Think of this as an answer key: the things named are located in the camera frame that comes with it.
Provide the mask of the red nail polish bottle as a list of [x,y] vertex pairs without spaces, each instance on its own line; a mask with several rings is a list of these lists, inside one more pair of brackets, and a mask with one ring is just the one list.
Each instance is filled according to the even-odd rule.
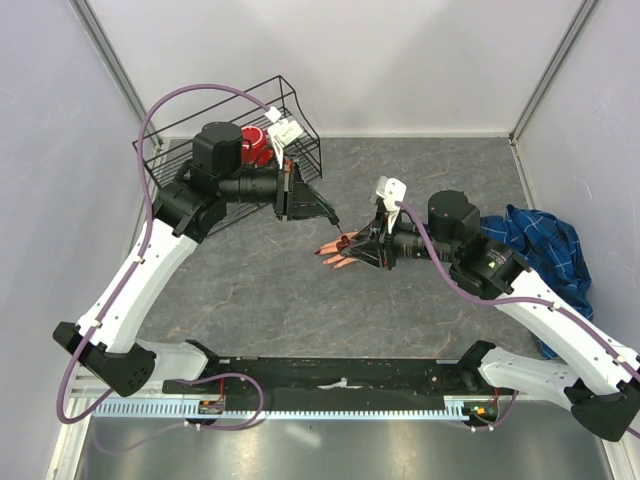
[[337,243],[336,243],[336,249],[338,252],[342,252],[344,249],[346,249],[349,245],[350,245],[351,241],[349,238],[344,237],[341,238]]

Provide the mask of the black nail polish cap brush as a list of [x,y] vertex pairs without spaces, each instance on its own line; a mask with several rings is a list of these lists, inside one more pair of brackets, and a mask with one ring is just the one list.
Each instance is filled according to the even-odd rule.
[[339,232],[343,232],[342,227],[340,226],[340,220],[336,215],[332,215],[329,218],[330,224],[335,226]]

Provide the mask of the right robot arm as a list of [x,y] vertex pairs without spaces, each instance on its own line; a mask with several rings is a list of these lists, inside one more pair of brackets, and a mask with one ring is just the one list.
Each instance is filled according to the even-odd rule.
[[400,256],[427,258],[456,294],[509,315],[559,356],[535,360],[478,341],[457,371],[465,391],[492,386],[534,396],[610,442],[629,432],[639,413],[638,352],[579,314],[514,250],[482,234],[480,212],[464,193],[433,194],[426,222],[390,190],[375,205],[365,228],[341,237],[341,255],[385,269]]

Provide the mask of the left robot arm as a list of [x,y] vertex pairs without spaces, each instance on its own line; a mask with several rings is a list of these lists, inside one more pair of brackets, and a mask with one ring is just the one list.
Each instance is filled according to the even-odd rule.
[[77,322],[60,323],[54,340],[122,397],[149,381],[185,379],[198,393],[215,389],[220,371],[205,348],[194,341],[146,342],[138,332],[168,280],[225,219],[229,204],[269,204],[279,220],[326,218],[338,224],[334,208],[285,152],[303,131],[295,120],[270,126],[263,138],[275,162],[256,167],[242,160],[255,149],[239,126],[205,125],[192,140],[190,159],[159,189],[150,224],[112,282]]

